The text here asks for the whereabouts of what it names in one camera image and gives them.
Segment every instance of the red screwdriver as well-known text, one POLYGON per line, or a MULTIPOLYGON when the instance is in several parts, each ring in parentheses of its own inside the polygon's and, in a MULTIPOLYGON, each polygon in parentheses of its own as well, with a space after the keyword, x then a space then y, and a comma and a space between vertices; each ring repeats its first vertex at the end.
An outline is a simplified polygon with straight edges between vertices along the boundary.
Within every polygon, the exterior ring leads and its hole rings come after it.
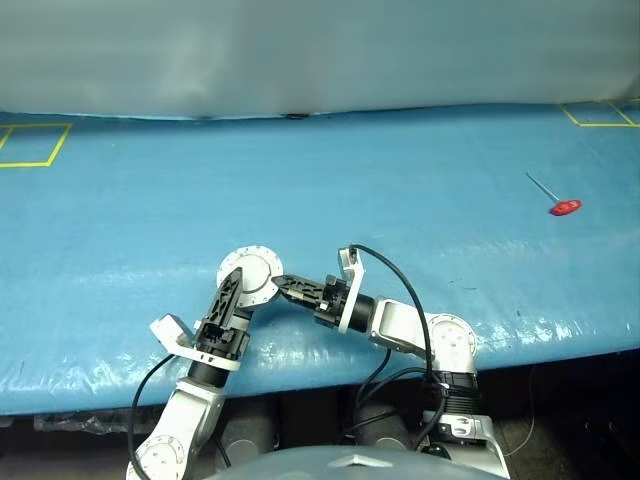
POLYGON ((582 202, 580 200, 560 200, 556 197, 551 190, 542 185, 539 181, 533 178, 531 175, 527 173, 527 177, 531 179, 533 183, 535 183, 540 190, 542 190, 547 197, 554 201, 556 204, 549 212, 551 215, 555 215, 559 217, 561 215, 569 215, 570 213, 575 212, 582 206, 582 202))

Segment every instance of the yellow tape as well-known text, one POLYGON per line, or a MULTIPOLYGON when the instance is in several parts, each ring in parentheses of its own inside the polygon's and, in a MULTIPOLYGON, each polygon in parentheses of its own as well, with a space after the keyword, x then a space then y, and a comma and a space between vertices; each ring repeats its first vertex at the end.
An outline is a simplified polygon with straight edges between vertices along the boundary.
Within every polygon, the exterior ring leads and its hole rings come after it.
POLYGON ((609 105, 611 105, 611 108, 613 108, 616 112, 618 112, 618 115, 620 115, 622 118, 624 118, 629 123, 629 125, 635 125, 636 124, 636 122, 634 122, 632 119, 630 119, 622 110, 620 110, 612 102, 607 102, 607 103, 609 103, 609 105))
POLYGON ((0 138, 0 148, 4 147, 4 144, 7 143, 7 140, 9 139, 9 135, 11 135, 12 132, 13 132, 13 128, 8 127, 7 133, 5 133, 2 138, 0 138))
POLYGON ((71 124, 69 123, 67 124, 67 128, 64 129, 64 132, 60 136, 58 143, 56 143, 56 146, 53 147, 53 152, 51 152, 51 155, 49 155, 49 158, 47 159, 47 167, 51 165, 53 161, 56 159, 56 157, 58 156, 58 152, 62 148, 62 144, 65 142, 65 140, 69 136, 70 130, 71 130, 71 124))
POLYGON ((605 127, 605 128, 610 128, 610 127, 640 128, 640 124, 639 123, 634 122, 633 119, 631 119, 628 115, 626 115, 622 110, 620 110, 611 101, 594 102, 594 103, 600 103, 600 104, 606 103, 618 115, 620 115, 625 120, 625 123, 622 123, 622 122, 619 122, 619 123, 583 123, 580 120, 578 120, 569 110, 567 110, 567 108, 563 104, 559 103, 558 107, 560 107, 560 109, 567 115, 567 117, 569 117, 569 120, 571 120, 573 122, 573 124, 578 126, 578 127, 583 127, 583 128, 598 128, 598 127, 605 127))
POLYGON ((72 123, 19 123, 19 124, 9 124, 9 125, 0 125, 0 129, 7 129, 4 136, 0 139, 0 148, 4 146, 4 144, 9 139, 9 136, 13 133, 13 131, 17 128, 56 128, 56 127, 64 127, 64 131, 60 138, 56 142, 56 145, 53 147, 53 151, 49 155, 49 157, 41 162, 11 162, 11 163, 0 163, 0 168, 28 168, 28 167, 49 167, 55 161, 62 145, 67 140, 69 136, 69 132, 71 131, 72 123))

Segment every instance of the white wall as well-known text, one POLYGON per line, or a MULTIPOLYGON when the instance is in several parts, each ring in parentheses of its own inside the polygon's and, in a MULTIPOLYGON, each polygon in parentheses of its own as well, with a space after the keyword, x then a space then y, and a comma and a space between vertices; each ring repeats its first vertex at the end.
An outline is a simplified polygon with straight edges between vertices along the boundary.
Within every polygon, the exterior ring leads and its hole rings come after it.
POLYGON ((253 115, 637 94, 640 0, 21 0, 0 110, 253 115))

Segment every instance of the screwdriver shaft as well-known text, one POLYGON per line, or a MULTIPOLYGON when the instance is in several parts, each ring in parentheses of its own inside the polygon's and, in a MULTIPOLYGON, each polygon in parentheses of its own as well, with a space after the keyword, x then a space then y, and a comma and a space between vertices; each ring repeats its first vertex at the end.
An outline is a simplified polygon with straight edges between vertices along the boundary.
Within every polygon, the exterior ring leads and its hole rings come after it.
POLYGON ((544 185, 542 185, 539 181, 537 181, 535 178, 533 178, 533 177, 532 177, 531 175, 529 175, 528 173, 527 173, 527 177, 529 177, 529 178, 531 179, 531 181, 532 181, 533 183, 535 183, 535 184, 538 186, 538 188, 540 188, 540 190, 542 190, 542 191, 545 193, 545 195, 546 195, 547 197, 549 197, 549 198, 550 198, 551 200, 553 200, 555 203, 560 202, 560 199, 559 199, 558 197, 556 197, 556 196, 553 194, 553 192, 551 192, 551 190, 549 190, 547 187, 545 187, 544 185))

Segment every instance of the wire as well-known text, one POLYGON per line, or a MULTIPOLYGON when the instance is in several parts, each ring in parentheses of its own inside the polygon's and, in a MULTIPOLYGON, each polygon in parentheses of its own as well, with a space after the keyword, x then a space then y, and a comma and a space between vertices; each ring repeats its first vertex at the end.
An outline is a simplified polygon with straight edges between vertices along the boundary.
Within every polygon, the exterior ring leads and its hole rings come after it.
POLYGON ((536 366, 533 365, 531 367, 531 372, 529 373, 529 405, 531 405, 531 426, 529 427, 529 433, 527 433, 527 436, 524 437, 524 440, 520 442, 520 445, 518 445, 516 448, 511 450, 509 453, 505 453, 504 454, 505 457, 510 457, 511 455, 514 455, 518 453, 520 450, 522 450, 524 446, 529 442, 529 439, 533 434, 533 429, 536 426, 536 414, 535 414, 534 402, 533 402, 533 372, 535 371, 536 371, 536 366))
POLYGON ((373 382, 374 378, 376 378, 380 374, 380 372, 384 370, 384 367, 387 366, 390 358, 391 358, 391 349, 387 348, 387 353, 385 354, 384 359, 382 360, 380 365, 378 365, 378 367, 371 373, 371 375, 369 375, 367 379, 364 382, 362 382, 362 385, 360 385, 360 388, 358 388, 358 392, 356 393, 356 397, 353 402, 353 411, 351 415, 354 422, 356 420, 358 408, 361 405, 360 399, 362 398, 362 394, 364 393, 365 389, 371 384, 371 382, 373 382))
POLYGON ((158 370, 160 370, 160 368, 162 368, 162 366, 165 363, 167 363, 169 360, 171 360, 173 357, 174 357, 173 354, 167 355, 162 360, 160 360, 160 362, 158 362, 158 364, 155 367, 149 370, 149 373, 145 375, 145 377, 140 382, 140 385, 138 385, 138 390, 136 390, 136 394, 133 396, 133 402, 131 402, 131 411, 129 413, 129 425, 127 428, 127 447, 129 449, 129 461, 131 462, 133 469, 138 474, 138 477, 140 477, 141 480, 151 480, 151 479, 145 473, 144 469, 142 468, 142 465, 140 465, 140 459, 138 458, 138 454, 135 452, 133 448, 133 428, 134 428, 134 422, 135 422, 136 409, 138 408, 138 400, 140 399, 140 395, 142 394, 142 389, 144 388, 146 383, 149 381, 151 376, 154 373, 156 373, 158 370))
POLYGON ((231 460, 229 460, 229 455, 227 455, 227 451, 225 450, 224 445, 222 445, 222 442, 218 437, 213 437, 213 441, 215 442, 216 448, 218 449, 220 455, 222 456, 222 459, 224 460, 224 464, 227 466, 227 468, 231 468, 231 460))
POLYGON ((431 419, 427 422, 427 424, 420 431, 420 433, 418 433, 418 437, 416 438, 415 450, 420 448, 420 444, 422 444, 424 439, 427 438, 427 435, 429 435, 431 433, 431 431, 434 429, 434 427, 438 423, 438 420, 440 419, 440 417, 442 416, 442 413, 444 412, 444 407, 446 405, 446 399, 447 399, 447 397, 446 397, 446 395, 444 394, 444 391, 443 391, 442 392, 442 398, 440 398, 440 405, 438 405, 438 410, 436 410, 436 412, 434 413, 433 417, 431 417, 431 419))
MULTIPOLYGON (((355 248, 355 249, 358 249, 358 250, 362 250, 363 252, 368 253, 372 257, 374 257, 377 260, 379 260, 380 262, 382 262, 385 266, 387 266, 387 268, 389 268, 393 273, 395 273, 395 275, 400 279, 400 281, 402 282, 404 287, 407 289, 407 292, 409 293, 409 296, 411 297, 411 300, 413 300, 413 304, 415 305, 416 310, 418 312, 418 318, 420 319, 420 326, 422 327, 422 336, 424 338, 425 369, 423 370, 423 372, 424 372, 425 383, 428 382, 430 379, 433 379, 437 384, 439 384, 440 383, 440 379, 438 378, 438 376, 435 373, 433 373, 433 360, 431 358, 432 353, 431 353, 431 337, 429 335, 429 325, 427 324, 427 318, 426 318, 426 316, 424 314, 424 309, 422 308, 422 303, 420 302, 420 298, 418 298, 418 294, 416 293, 415 288, 413 288, 413 285, 411 285, 411 282, 409 281, 407 276, 404 273, 402 273, 402 271, 397 266, 395 266, 393 264, 393 262, 391 262, 391 260, 389 260, 387 257, 382 255, 380 252, 377 252, 376 250, 374 250, 372 248, 369 248, 366 245, 359 244, 359 243, 352 243, 349 248, 355 248)), ((367 393, 367 395, 365 395, 365 397, 360 401, 358 406, 363 405, 367 400, 369 400, 371 398, 371 396, 373 394, 375 394, 380 388, 382 388, 384 385, 386 385, 390 381, 392 381, 395 378, 398 378, 398 377, 400 377, 402 375, 406 375, 406 373, 401 373, 401 372, 405 372, 407 370, 411 370, 411 369, 401 370, 400 372, 397 372, 398 376, 395 376, 396 374, 391 375, 387 379, 385 379, 382 382, 380 382, 380 384, 378 384, 375 387, 373 387, 367 393)), ((440 387, 440 388, 443 389, 442 390, 442 400, 440 402, 440 407, 438 408, 438 410, 436 410, 436 413, 433 415, 431 420, 429 420, 429 423, 427 423, 427 425, 424 427, 423 431, 420 433, 420 436, 422 436, 422 434, 426 431, 426 433, 424 434, 422 439, 424 439, 424 437, 426 437, 426 435, 428 435, 429 432, 431 430, 433 430, 435 425, 438 423, 438 420, 440 420, 440 417, 442 416, 442 413, 444 412, 446 392, 444 391, 444 387, 440 387)))
POLYGON ((418 311, 418 317, 420 318, 420 324, 422 326, 422 336, 424 337, 424 360, 425 360, 425 379, 431 378, 431 372, 433 370, 432 360, 431 360, 431 339, 429 337, 429 326, 427 324, 427 317, 424 315, 424 310, 422 308, 422 303, 420 303, 420 299, 418 298, 418 294, 416 293, 415 288, 411 285, 411 282, 407 278, 407 276, 400 271, 398 267, 396 267, 391 260, 382 255, 381 253, 375 251, 372 248, 367 247, 366 245, 361 245, 359 243, 352 243, 350 248, 356 248, 358 250, 362 250, 363 252, 368 253, 372 257, 375 257, 380 262, 385 264, 396 276, 400 279, 404 287, 407 289, 411 300, 418 311))
POLYGON ((409 367, 409 368, 404 368, 402 370, 398 370, 395 373, 392 373, 387 378, 385 378, 384 380, 380 381, 380 383, 378 383, 376 386, 372 387, 371 390, 369 390, 367 392, 367 394, 362 398, 360 403, 358 403, 356 405, 357 408, 362 407, 362 405, 364 405, 369 400, 371 400, 371 397, 373 397, 376 394, 376 392, 378 392, 378 390, 380 390, 381 388, 385 387, 390 382, 393 382, 394 380, 396 380, 396 379, 398 379, 400 377, 404 377, 405 375, 409 375, 411 373, 424 373, 424 368, 422 368, 422 367, 409 367))
POLYGON ((362 420, 361 422, 351 425, 350 427, 347 427, 344 430, 342 430, 342 432, 336 439, 335 443, 339 445, 345 435, 349 435, 351 432, 355 432, 356 430, 358 430, 361 427, 364 427, 365 425, 369 425, 370 423, 374 423, 374 422, 379 422, 380 420, 384 420, 385 418, 393 417, 395 415, 398 415, 398 411, 391 410, 389 412, 381 413, 380 415, 367 418, 366 420, 362 420))

